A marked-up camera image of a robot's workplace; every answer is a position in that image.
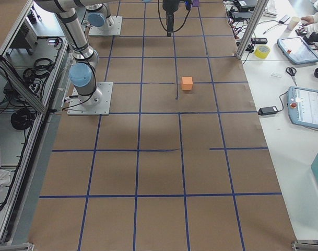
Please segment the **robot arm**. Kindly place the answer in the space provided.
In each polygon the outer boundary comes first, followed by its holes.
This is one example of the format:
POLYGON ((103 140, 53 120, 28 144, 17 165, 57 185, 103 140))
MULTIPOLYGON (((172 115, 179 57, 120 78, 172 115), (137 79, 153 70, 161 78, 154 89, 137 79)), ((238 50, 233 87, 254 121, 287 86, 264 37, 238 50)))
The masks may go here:
POLYGON ((98 104, 102 92, 97 88, 95 76, 98 53, 89 45, 75 8, 97 3, 98 1, 36 1, 42 9, 56 15, 72 48, 76 63, 70 67, 69 78, 77 90, 79 101, 85 107, 98 104))
MULTIPOLYGON (((167 36, 172 36, 183 28, 183 23, 179 28, 174 28, 174 13, 179 9, 180 1, 157 1, 157 10, 160 24, 167 36)), ((86 6, 84 14, 86 20, 85 32, 90 36, 119 36, 123 17, 113 16, 109 4, 95 4, 86 6)))

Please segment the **person hand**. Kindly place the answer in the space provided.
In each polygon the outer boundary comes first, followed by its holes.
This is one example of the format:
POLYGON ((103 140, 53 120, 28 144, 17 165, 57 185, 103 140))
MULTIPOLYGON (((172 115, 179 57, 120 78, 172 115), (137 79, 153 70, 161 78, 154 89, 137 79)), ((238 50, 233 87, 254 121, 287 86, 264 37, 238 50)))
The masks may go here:
POLYGON ((305 16, 300 18, 303 26, 311 25, 315 23, 314 18, 312 16, 305 16))

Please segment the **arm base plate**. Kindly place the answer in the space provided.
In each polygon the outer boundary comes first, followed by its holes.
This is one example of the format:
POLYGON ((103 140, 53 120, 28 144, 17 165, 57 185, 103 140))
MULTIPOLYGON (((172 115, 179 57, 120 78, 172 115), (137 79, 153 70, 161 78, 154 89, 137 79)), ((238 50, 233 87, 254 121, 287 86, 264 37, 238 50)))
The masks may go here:
POLYGON ((78 97, 71 99, 67 114, 69 116, 108 116, 110 112, 110 104, 112 97, 112 82, 97 82, 96 92, 90 97, 78 95, 76 88, 73 88, 72 95, 78 97))
POLYGON ((92 37, 119 36, 121 34, 122 16, 110 16, 106 18, 100 13, 90 13, 89 35, 92 37))

